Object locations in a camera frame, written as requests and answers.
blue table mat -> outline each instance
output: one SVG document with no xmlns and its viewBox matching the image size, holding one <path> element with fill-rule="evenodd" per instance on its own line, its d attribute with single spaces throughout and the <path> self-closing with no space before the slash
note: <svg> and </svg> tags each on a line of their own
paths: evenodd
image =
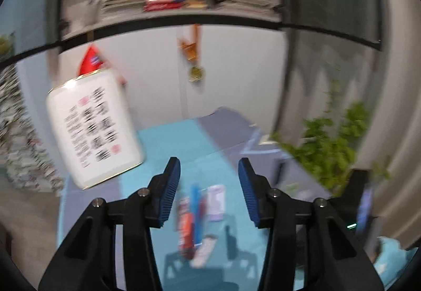
<svg viewBox="0 0 421 291">
<path fill-rule="evenodd" d="M 146 152 L 145 162 L 122 175 L 88 190 L 80 190 L 68 178 L 60 202 L 57 244 L 95 198 L 107 202 L 126 198 L 148 185 L 152 176 L 162 173 L 169 157 L 181 162 L 181 194 L 188 196 L 195 183 L 200 188 L 223 184 L 226 187 L 226 213 L 221 222 L 207 223 L 204 234 L 217 236 L 206 266 L 192 269 L 178 252 L 176 212 L 173 207 L 161 229 L 151 229 L 154 254 L 165 291 L 240 290 L 255 291 L 266 252 L 268 233 L 250 221 L 237 175 L 240 158 L 249 157 L 256 173 L 274 185 L 280 161 L 287 162 L 282 186 L 294 183 L 296 198 L 312 201 L 329 193 L 307 175 L 290 156 L 276 145 L 261 145 L 262 131 L 238 113 L 222 108 L 198 119 L 157 126 L 138 132 Z M 121 228 L 116 234 L 117 286 L 125 289 Z"/>
</svg>

leaves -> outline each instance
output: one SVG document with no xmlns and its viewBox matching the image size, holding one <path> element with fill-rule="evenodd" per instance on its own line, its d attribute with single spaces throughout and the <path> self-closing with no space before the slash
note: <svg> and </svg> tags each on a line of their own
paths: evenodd
<svg viewBox="0 0 421 291">
<path fill-rule="evenodd" d="M 355 162 L 355 150 L 350 146 L 367 129 L 368 112 L 362 103 L 353 103 L 346 110 L 337 136 L 331 138 L 325 128 L 332 127 L 330 118 L 319 117 L 304 120 L 306 131 L 304 143 L 294 145 L 282 143 L 280 136 L 272 136 L 281 147 L 288 151 L 326 189 L 337 194 L 344 189 L 349 169 Z M 382 172 L 386 178 L 387 171 Z"/>
<path fill-rule="evenodd" d="M 372 171 L 374 175 L 374 180 L 379 180 L 382 178 L 389 180 L 391 178 L 390 172 L 387 170 L 391 160 L 391 156 L 387 155 L 384 159 L 384 162 L 381 163 L 377 161 L 373 163 Z"/>
</svg>

metal screw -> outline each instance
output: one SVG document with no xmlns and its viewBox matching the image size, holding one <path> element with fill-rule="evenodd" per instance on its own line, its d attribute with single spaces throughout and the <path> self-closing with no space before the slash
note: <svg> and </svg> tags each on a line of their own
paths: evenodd
<svg viewBox="0 0 421 291">
<path fill-rule="evenodd" d="M 146 196 L 148 196 L 148 195 L 149 195 L 149 193 L 150 193 L 150 190 L 149 190 L 148 188 L 141 188 L 141 189 L 139 189 L 139 190 L 137 191 L 137 194 L 138 194 L 140 197 L 146 197 Z"/>
<path fill-rule="evenodd" d="M 282 192 L 279 189 L 272 188 L 268 190 L 267 194 L 271 198 L 277 198 L 281 196 Z"/>
<path fill-rule="evenodd" d="M 104 199 L 100 197 L 97 197 L 95 200 L 92 201 L 92 205 L 95 208 L 99 208 L 102 205 L 102 203 L 104 203 Z"/>
<path fill-rule="evenodd" d="M 321 208 L 326 207 L 328 205 L 326 200 L 322 197 L 319 197 L 319 198 L 315 199 L 314 202 L 316 203 L 317 206 L 319 206 Z"/>
</svg>

blue pen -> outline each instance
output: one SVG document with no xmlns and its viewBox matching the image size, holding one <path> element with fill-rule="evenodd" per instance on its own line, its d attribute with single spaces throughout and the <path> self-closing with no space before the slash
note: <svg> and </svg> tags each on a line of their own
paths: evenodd
<svg viewBox="0 0 421 291">
<path fill-rule="evenodd" d="M 195 245 L 202 242 L 202 223 L 201 223 L 201 190 L 197 184 L 192 185 L 190 189 L 190 212 L 194 218 L 193 242 Z"/>
</svg>

red label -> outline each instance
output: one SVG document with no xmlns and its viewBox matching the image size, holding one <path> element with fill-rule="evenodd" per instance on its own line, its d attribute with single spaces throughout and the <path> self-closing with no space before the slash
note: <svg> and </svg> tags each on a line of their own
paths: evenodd
<svg viewBox="0 0 421 291">
<path fill-rule="evenodd" d="M 120 144 L 116 144 L 116 145 L 111 146 L 111 152 L 114 153 L 115 155 L 117 153 L 120 153 L 120 151 L 121 151 Z"/>
<path fill-rule="evenodd" d="M 88 96 L 84 96 L 83 98 L 81 98 L 79 100 L 79 106 L 85 106 L 88 102 L 89 102 L 89 97 Z"/>
</svg>

